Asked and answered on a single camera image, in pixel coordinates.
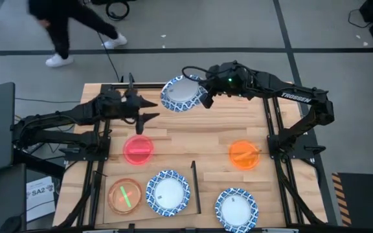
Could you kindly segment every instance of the white sneaker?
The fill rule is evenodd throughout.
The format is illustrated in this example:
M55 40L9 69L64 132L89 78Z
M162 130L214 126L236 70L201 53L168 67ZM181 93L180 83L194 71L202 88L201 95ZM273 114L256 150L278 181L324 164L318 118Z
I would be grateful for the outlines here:
M47 59L47 61L45 61L45 64L48 67L55 68L55 67L62 67L64 65L71 64L73 61L74 60L71 56L69 56L67 59L63 59L60 55L55 54L53 57Z
M107 49L115 49L116 47L125 45L128 43L126 37L124 37L121 33L118 34L117 39L110 39L106 42L104 42L103 46Z

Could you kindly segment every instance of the person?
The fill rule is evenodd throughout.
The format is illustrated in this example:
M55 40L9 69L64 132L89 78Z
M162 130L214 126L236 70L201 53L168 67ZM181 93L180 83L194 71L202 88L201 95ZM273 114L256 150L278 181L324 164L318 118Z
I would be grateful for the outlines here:
M108 36L110 40L103 44L107 49L114 49L128 42L113 25L103 21L93 10L83 6L78 0L28 0L28 11L47 30L54 45L56 54L45 62L48 67L61 67L74 61L69 55L70 17Z

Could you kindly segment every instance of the wooden table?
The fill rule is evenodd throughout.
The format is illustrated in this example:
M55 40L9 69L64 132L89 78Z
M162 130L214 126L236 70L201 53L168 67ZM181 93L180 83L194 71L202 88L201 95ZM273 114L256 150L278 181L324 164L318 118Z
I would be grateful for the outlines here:
M82 103L94 98L100 92L100 87L101 84L86 84ZM266 136L269 132L262 99L254 98L248 101L238 97L217 96L211 109L199 106L184 113L175 113L161 105L160 92L160 89L139 89L139 94L145 99L159 104L142 111L161 114L146 124L143 133L153 140L155 146L151 161L143 166L133 166L126 162L122 156L122 147L126 140L135 134L135 129L121 120L113 120L110 155L104 165L104 174L110 176L165 169L180 170L189 168L191 162L196 161L202 214L103 224L103 179L96 227L127 228L129 223L135 223L136 228L221 228L215 217L214 205L217 196L231 187L244 188L254 196L260 211L257 227L284 227L275 165L269 158L267 147ZM296 102L279 99L279 104L284 127L290 127L300 119ZM275 116L273 122L277 132ZM93 127L78 126L75 132L83 133L89 130L93 130ZM238 170L228 158L229 146L241 139L250 140L262 150L259 165L250 171ZM79 200L86 166L87 162L77 162L64 175L53 225L60 224ZM293 169L300 196L319 219L326 221L314 168L293 160ZM288 199L292 221L295 223L295 209L289 194ZM87 204L84 224L88 223L88 209Z

